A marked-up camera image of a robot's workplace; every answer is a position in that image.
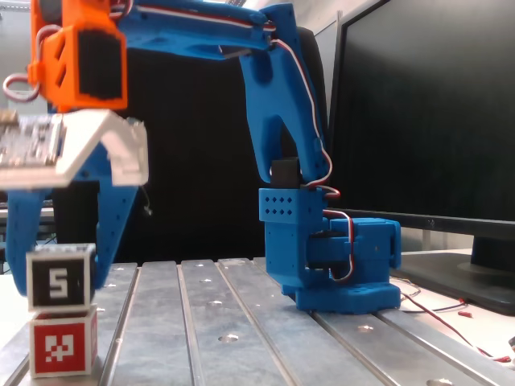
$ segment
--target mounting hole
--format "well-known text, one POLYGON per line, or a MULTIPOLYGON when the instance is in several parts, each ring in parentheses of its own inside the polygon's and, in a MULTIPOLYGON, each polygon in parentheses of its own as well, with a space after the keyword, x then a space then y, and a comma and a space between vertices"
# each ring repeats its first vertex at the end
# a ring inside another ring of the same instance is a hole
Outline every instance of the mounting hole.
POLYGON ((450 380, 442 378, 441 380, 428 380, 427 386, 453 386, 454 384, 450 380))
POLYGON ((238 340, 238 335, 222 335, 220 338, 218 338, 218 340, 220 340, 222 343, 233 343, 238 340))

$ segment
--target aluminum table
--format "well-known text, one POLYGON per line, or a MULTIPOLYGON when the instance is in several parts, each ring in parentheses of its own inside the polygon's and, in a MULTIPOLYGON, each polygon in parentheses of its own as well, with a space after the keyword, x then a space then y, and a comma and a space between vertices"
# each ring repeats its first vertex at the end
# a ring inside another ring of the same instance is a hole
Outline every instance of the aluminum table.
POLYGON ((95 297, 93 374, 32 380, 26 325, 0 349, 0 385, 515 384, 515 373, 399 310, 296 310, 263 265, 114 265, 95 297))

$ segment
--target computer monitor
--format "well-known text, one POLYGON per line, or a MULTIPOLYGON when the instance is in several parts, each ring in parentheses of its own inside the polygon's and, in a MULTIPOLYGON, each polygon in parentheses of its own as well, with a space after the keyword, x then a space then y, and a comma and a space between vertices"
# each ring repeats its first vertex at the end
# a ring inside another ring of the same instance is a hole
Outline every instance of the computer monitor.
POLYGON ((393 275, 515 314, 515 2, 391 0, 339 25, 332 206, 474 236, 393 275))

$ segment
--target black office chair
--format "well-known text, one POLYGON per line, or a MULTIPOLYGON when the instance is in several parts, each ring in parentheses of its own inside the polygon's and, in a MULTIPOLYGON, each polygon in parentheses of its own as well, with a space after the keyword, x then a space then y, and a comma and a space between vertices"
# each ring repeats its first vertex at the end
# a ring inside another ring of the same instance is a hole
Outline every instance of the black office chair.
MULTIPOLYGON (((311 31, 299 28, 299 34, 327 134, 319 49, 311 31)), ((129 50, 128 73, 129 106, 122 115, 145 122, 152 215, 140 191, 117 260, 262 256, 258 189, 265 184, 250 140, 239 60, 129 50)), ((286 156, 295 155, 286 131, 282 145, 286 156)), ((58 242, 95 241, 96 192, 84 183, 55 192, 58 242)))

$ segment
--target white wall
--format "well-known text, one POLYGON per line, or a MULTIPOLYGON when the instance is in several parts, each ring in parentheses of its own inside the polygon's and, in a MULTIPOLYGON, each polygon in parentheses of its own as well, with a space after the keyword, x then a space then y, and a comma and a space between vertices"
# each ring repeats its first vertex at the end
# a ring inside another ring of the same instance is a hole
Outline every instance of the white wall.
MULTIPOLYGON (((255 10, 265 6, 285 2, 284 0, 247 0, 245 7, 255 10)), ((364 5, 374 4, 377 0, 290 0, 295 8, 297 24, 312 30, 315 34, 324 29, 336 13, 353 14, 364 5)))
MULTIPOLYGON (((0 83, 13 72, 26 72, 31 60, 31 14, 0 10, 0 83)), ((17 85, 17 89, 27 89, 17 85)), ((0 92, 0 108, 7 99, 0 92)))

